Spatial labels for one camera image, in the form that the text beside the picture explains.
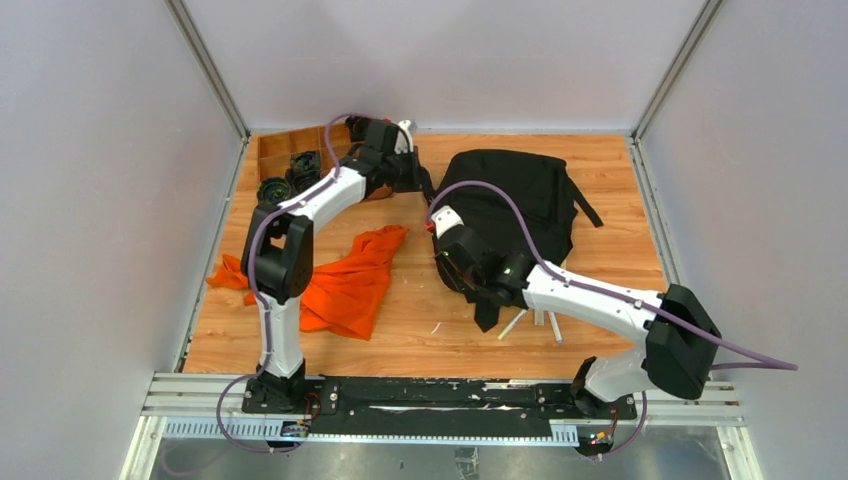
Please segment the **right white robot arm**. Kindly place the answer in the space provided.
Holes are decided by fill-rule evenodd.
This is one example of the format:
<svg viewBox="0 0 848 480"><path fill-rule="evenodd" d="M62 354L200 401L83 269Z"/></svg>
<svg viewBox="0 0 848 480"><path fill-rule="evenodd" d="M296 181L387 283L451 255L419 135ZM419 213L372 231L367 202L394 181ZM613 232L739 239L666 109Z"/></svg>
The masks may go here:
<svg viewBox="0 0 848 480"><path fill-rule="evenodd" d="M632 342L611 357L591 356L574 375L566 401L584 417L596 417L620 398L658 389L698 400L717 347L704 333L720 333L694 293L673 284L666 292L633 290L574 275L520 252L502 255L473 229L427 225L437 269L448 286L474 304L487 331L503 307L574 317Z"/></svg>

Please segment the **white marker pen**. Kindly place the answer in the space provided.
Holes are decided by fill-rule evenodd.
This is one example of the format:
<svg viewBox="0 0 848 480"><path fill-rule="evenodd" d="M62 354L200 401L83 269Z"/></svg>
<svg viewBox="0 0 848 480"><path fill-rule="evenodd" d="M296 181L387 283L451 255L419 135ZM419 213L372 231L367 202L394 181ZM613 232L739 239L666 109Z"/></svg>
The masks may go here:
<svg viewBox="0 0 848 480"><path fill-rule="evenodd" d="M564 342L564 338L559 326L557 316L554 312L548 312L547 317L552 329L552 333L554 335L555 342L561 345Z"/></svg>

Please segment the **yellow-green pencil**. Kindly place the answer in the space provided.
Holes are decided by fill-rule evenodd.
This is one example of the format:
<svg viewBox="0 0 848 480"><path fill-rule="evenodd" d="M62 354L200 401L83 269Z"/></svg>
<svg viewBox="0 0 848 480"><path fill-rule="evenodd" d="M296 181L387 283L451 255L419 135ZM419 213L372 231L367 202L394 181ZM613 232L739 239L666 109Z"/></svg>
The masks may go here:
<svg viewBox="0 0 848 480"><path fill-rule="evenodd" d="M499 341L504 341L508 335L510 335L515 328L519 325L519 323L527 317L530 313L527 309L522 309L519 311L515 317L504 327L504 329L498 334L497 339Z"/></svg>

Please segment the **black backpack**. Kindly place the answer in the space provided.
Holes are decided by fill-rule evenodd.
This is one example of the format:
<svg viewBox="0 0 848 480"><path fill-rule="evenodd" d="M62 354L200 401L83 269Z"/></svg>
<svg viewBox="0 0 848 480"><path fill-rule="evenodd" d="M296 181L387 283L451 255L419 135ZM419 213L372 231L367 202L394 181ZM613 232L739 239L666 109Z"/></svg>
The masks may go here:
<svg viewBox="0 0 848 480"><path fill-rule="evenodd" d="M475 230L499 253L520 251L535 261L542 257L559 265L573 248L578 214L596 228L603 224L568 175L565 161L556 157L504 149L468 150L451 159L440 185L433 186L436 196L425 199L428 206L436 210L449 205L463 226ZM436 268L451 289L437 264ZM504 308L469 304L483 332L497 325Z"/></svg>

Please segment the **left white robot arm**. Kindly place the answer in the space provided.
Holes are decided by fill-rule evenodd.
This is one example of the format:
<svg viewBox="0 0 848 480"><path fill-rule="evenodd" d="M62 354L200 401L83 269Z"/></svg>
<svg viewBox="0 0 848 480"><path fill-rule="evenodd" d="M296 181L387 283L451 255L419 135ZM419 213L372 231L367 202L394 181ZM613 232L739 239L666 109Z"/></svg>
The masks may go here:
<svg viewBox="0 0 848 480"><path fill-rule="evenodd" d="M328 149L333 167L314 186L254 209L241 267L260 314L261 354L246 387L250 399L283 413L304 405L300 304L313 275L315 235L382 187L397 193L421 190L416 129L412 120L369 119L359 147L343 157Z"/></svg>

